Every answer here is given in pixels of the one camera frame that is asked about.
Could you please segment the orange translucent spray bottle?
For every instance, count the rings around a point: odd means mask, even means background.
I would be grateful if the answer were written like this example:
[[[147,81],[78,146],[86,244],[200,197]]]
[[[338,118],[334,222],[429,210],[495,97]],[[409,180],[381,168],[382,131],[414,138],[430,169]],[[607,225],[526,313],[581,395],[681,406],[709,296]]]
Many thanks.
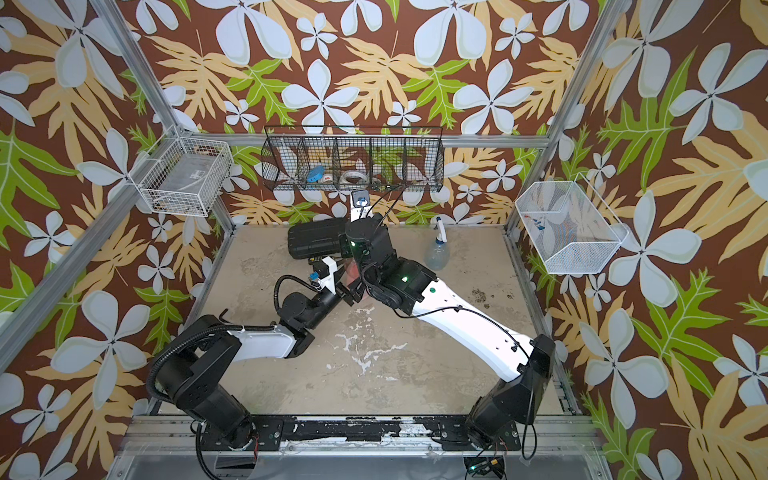
[[[353,259],[346,259],[339,268],[337,283],[352,290],[360,284],[359,277],[360,272],[357,263]]]

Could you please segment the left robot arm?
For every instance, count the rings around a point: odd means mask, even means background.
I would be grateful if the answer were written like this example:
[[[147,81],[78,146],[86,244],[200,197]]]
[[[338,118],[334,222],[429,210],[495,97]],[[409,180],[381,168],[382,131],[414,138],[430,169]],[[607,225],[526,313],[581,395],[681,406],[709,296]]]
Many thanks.
[[[313,283],[280,276],[273,288],[279,321],[271,325],[237,325],[222,315],[198,318],[153,360],[149,395],[185,412],[225,446],[246,448],[256,438],[252,414],[220,385],[221,379],[235,362],[303,354],[314,340],[312,331],[340,302],[353,305],[362,299],[362,280],[345,284],[344,273],[341,268]]]

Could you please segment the blue white spray nozzle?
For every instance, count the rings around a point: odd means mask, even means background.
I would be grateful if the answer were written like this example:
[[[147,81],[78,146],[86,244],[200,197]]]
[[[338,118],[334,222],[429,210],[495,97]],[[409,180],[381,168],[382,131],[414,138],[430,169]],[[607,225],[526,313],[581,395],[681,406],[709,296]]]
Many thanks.
[[[435,230],[437,232],[435,242],[438,245],[444,245],[447,243],[447,232],[445,223],[441,216],[435,218]]]

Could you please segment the clear blue spray bottle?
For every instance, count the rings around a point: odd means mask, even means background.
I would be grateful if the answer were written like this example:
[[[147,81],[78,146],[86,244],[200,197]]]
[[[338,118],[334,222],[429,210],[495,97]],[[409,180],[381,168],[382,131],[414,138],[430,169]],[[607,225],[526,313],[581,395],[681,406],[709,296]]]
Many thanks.
[[[450,248],[447,242],[435,239],[427,249],[425,265],[432,271],[444,269],[450,260]]]

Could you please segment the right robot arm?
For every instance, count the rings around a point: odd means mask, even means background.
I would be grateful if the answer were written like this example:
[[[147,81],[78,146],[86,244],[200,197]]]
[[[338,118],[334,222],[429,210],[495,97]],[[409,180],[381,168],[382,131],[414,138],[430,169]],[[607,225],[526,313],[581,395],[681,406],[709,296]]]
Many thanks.
[[[465,425],[471,442],[487,448],[510,427],[532,425],[553,373],[554,341],[515,332],[462,299],[435,272],[397,254],[383,217],[346,223],[340,235],[354,259],[354,283],[402,319],[421,320],[473,352],[499,381],[473,405]]]

